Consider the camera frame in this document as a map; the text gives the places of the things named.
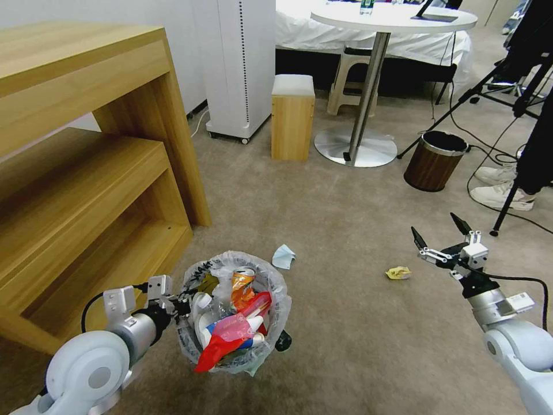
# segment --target gray carpet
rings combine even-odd
[[[503,37],[479,30],[473,39],[476,80],[504,54]],[[394,135],[404,148],[431,124],[427,90],[379,97],[370,126]],[[314,134],[353,122],[352,108],[343,108],[337,117],[325,108],[321,93]],[[440,105],[436,113],[445,110]],[[508,108],[481,102],[467,103],[456,119],[492,142],[512,115]],[[514,151],[533,124],[528,118],[516,122],[501,148]],[[456,131],[450,122],[442,129]],[[485,352],[460,285],[416,257],[410,232],[415,226],[435,248],[460,242],[449,218],[453,211],[487,236],[496,214],[472,202],[465,191],[481,152],[467,154],[446,189],[431,194],[404,182],[410,157],[380,168],[352,169],[324,159],[312,146],[305,164],[271,160],[269,123],[247,146],[211,140],[204,128],[194,141],[214,224],[195,229],[175,276],[225,250],[269,260],[280,244],[288,244],[297,254],[292,269],[283,271],[293,299],[287,323],[293,344],[285,353],[274,352],[254,378],[199,375],[168,330],[145,357],[142,376],[110,413],[525,413],[516,388]],[[553,194],[545,189],[535,209],[524,215],[553,228],[551,206]],[[488,270],[553,284],[552,241],[552,235],[508,218],[499,239],[485,238],[491,249]],[[397,265],[413,271],[410,280],[384,276]],[[502,287],[510,295],[529,292],[537,307],[526,317],[539,324],[540,287],[524,282]],[[2,341],[0,359],[0,413],[6,413],[41,389],[48,357]]]

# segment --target round table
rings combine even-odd
[[[397,156],[397,147],[390,136],[365,130],[390,34],[455,32],[473,28],[478,21],[471,13],[441,7],[429,7],[425,14],[457,18],[453,22],[412,19],[420,8],[417,5],[375,3],[372,14],[360,14],[359,3],[333,2],[311,11],[311,18],[321,23],[377,32],[353,128],[337,127],[315,136],[315,148],[324,157],[352,167],[376,167],[388,164]]]

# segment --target white sneaker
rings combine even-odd
[[[513,182],[488,187],[475,187],[471,190],[471,197],[482,205],[500,209],[503,207],[511,187],[513,187]],[[519,188],[514,194],[509,207],[514,210],[531,210],[534,207],[535,198],[536,195],[529,195]]]
[[[516,163],[512,164],[513,165],[499,168],[480,167],[476,170],[474,176],[483,181],[485,184],[490,184],[492,186],[512,182],[517,176],[517,165]]]

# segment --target white stool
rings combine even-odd
[[[334,83],[330,87],[327,113],[331,115],[337,115],[341,105],[359,105],[361,97],[359,95],[344,94],[344,89],[363,89],[363,83],[347,82],[347,74],[349,73],[350,69],[357,63],[368,65],[370,61],[370,52],[370,49],[353,49],[348,47],[344,48],[344,50],[342,51],[342,55],[340,56],[340,64],[338,65],[338,69],[336,71],[336,78],[334,79]],[[369,109],[369,116],[374,116],[374,112],[376,109],[376,97],[378,97],[378,93],[375,96],[373,105]]]
[[[309,75],[277,75],[272,87],[271,157],[306,161],[315,90]]]

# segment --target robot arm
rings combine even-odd
[[[171,286],[169,276],[150,278],[146,307],[132,314],[133,287],[105,291],[106,330],[65,343],[48,366],[47,393],[12,415],[100,415],[113,407],[171,320],[190,313],[186,299],[171,296]]]
[[[451,214],[465,240],[442,251],[428,248],[411,228],[419,257],[444,269],[463,286],[463,297],[484,331],[484,344],[520,390],[530,415],[553,415],[553,337],[530,322],[514,319],[534,306],[526,293],[505,297],[483,272],[489,250],[479,231]]]

